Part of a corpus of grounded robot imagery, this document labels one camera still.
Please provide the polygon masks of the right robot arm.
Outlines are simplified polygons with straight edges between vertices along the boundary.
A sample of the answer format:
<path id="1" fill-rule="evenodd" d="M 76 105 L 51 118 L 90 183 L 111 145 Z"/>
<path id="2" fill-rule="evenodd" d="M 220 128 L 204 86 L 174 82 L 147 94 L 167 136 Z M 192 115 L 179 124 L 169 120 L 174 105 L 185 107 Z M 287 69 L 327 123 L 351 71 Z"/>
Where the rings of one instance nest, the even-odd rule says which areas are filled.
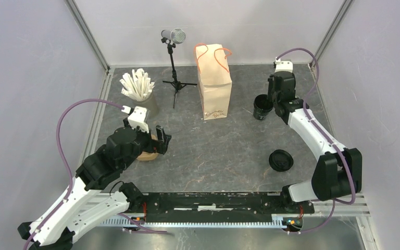
<path id="1" fill-rule="evenodd" d="M 294 73 L 276 72 L 269 76 L 268 83 L 268 102 L 276 115 L 302 138 L 317 161 L 310 180 L 283 187 L 281 208 L 292 213 L 304 201 L 333 199 L 344 204 L 354 203 L 356 193 L 362 188 L 361 152 L 336 140 L 309 106 L 295 95 Z"/>

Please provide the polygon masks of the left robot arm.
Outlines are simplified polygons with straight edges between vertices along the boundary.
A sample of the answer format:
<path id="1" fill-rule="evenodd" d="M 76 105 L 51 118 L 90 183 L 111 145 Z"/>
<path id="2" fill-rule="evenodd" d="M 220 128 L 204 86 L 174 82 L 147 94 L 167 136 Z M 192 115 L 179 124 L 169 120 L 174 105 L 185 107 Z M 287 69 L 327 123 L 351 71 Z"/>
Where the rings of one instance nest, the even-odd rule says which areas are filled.
<path id="1" fill-rule="evenodd" d="M 144 196 L 133 183 L 124 183 L 118 191 L 91 209 L 82 207 L 98 195 L 143 153 L 165 154 L 171 135 L 156 126 L 157 139 L 138 127 L 118 128 L 106 143 L 88 156 L 77 169 L 71 184 L 39 219 L 18 227 L 26 241 L 25 249 L 71 249 L 84 234 L 109 217 L 124 211 L 137 212 Z"/>

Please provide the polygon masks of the black coffee cup with print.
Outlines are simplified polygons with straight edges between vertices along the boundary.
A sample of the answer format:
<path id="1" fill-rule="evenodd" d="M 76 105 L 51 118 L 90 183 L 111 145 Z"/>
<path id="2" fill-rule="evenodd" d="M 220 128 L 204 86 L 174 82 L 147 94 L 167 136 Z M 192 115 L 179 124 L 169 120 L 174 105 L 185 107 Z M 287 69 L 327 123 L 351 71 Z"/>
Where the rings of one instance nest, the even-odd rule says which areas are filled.
<path id="1" fill-rule="evenodd" d="M 264 120 L 273 109 L 273 102 L 268 99 L 267 94 L 257 95 L 254 99 L 253 105 L 253 117 L 256 120 Z"/>

